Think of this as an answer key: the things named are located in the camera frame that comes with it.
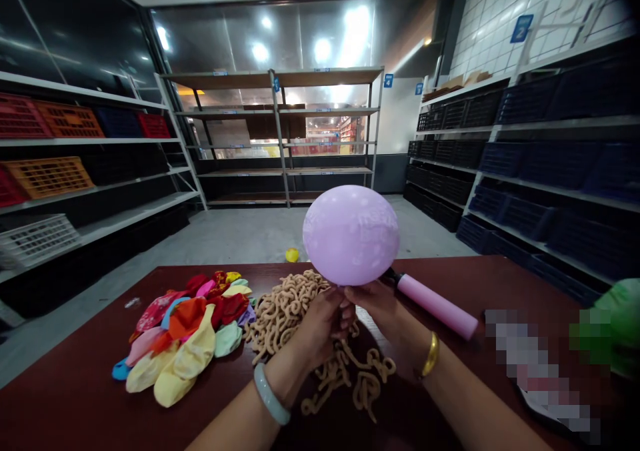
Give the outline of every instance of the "table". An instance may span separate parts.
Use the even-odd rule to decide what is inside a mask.
[[[577,302],[500,256],[397,260],[393,267],[397,272],[411,274],[479,319],[486,309],[526,309],[529,322],[539,324],[539,335],[550,338],[566,334],[566,325],[577,321]],[[213,360],[190,393],[174,407],[164,409],[155,402],[152,390],[128,394],[124,383],[115,382],[110,376],[113,365],[128,354],[128,338],[143,310],[168,289],[183,289],[196,274],[211,275],[218,270],[240,272],[249,280],[254,296],[260,296],[270,292],[280,277],[309,268],[308,263],[156,268],[0,390],[0,448],[184,449],[251,381],[251,360],[255,354],[251,346],[242,345],[230,356]],[[141,300],[140,306],[125,308],[136,297]],[[426,326],[438,332],[478,377],[552,448],[574,449],[573,443],[531,419],[507,379],[505,367],[496,364],[495,341],[484,338],[483,325],[476,337],[465,343],[406,298],[403,303]],[[373,405],[378,425],[370,421],[365,411],[354,408],[352,389],[342,387],[317,416],[302,417],[296,407],[290,425],[282,430],[274,448],[460,449],[460,443],[429,395],[415,385],[403,357],[389,347],[364,310],[358,309],[358,316],[362,321],[361,334],[352,340],[356,356],[364,360],[366,351],[377,344],[398,366],[398,373],[383,385],[381,397]],[[552,341],[549,340],[550,351],[555,348]],[[561,337],[555,349],[563,347]],[[351,371],[351,376],[355,382],[355,371]],[[316,385],[315,378],[308,379],[299,401],[312,396]]]

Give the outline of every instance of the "gray floor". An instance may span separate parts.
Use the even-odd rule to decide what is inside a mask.
[[[476,253],[401,196],[387,196],[400,223],[398,258],[474,256]],[[306,207],[217,209],[201,212],[179,233],[113,270],[50,314],[11,330],[0,346],[0,388],[63,341],[157,266],[284,262],[302,243]]]

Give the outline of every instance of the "pink balloon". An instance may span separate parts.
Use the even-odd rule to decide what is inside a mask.
[[[318,197],[305,217],[303,241],[311,263],[338,286],[361,286],[391,266],[400,247],[391,204],[359,185],[334,187]]]

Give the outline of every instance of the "pink balloon pump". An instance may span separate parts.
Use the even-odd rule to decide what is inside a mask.
[[[399,291],[433,314],[465,340],[469,341],[471,339],[478,327],[478,320],[471,314],[458,308],[454,303],[446,300],[408,274],[397,274],[393,269],[389,268],[385,272],[385,276],[395,281],[396,288]]]

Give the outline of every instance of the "tangled rope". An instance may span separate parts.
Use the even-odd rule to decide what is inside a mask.
[[[252,341],[253,350],[258,353],[253,359],[254,366],[265,354],[274,355],[291,339],[311,301],[331,287],[321,275],[312,270],[302,274],[289,274],[280,280],[281,284],[275,286],[271,293],[258,299],[255,309],[256,321],[245,324],[245,342]],[[351,324],[349,334],[352,338],[360,334],[357,322]],[[380,353],[375,348],[367,352],[367,363],[361,363],[353,355],[346,340],[336,341],[333,345],[333,355],[314,371],[320,379],[318,392],[324,390],[324,393],[322,396],[316,393],[312,398],[302,401],[301,411],[304,416],[317,414],[333,391],[340,386],[352,387],[347,370],[349,363],[361,370],[353,389],[353,403],[358,410],[366,409],[371,420],[377,423],[372,404],[380,397],[381,385],[375,374],[368,371],[375,369],[382,382],[386,383],[388,376],[395,373],[395,363],[390,358],[381,360]]]

